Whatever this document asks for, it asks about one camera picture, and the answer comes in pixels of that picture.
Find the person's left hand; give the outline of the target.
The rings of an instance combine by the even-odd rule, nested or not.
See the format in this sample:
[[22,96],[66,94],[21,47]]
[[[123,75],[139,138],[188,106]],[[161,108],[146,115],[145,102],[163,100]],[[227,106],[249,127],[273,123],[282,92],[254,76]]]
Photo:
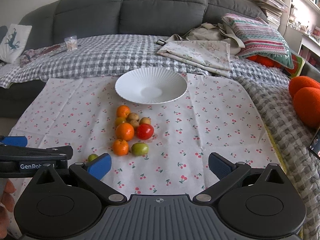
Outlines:
[[8,227],[10,224],[10,219],[8,216],[9,212],[14,210],[14,199],[12,194],[15,192],[15,187],[10,180],[7,180],[4,187],[3,193],[1,195],[1,224],[0,224],[0,236],[1,239],[7,236]]

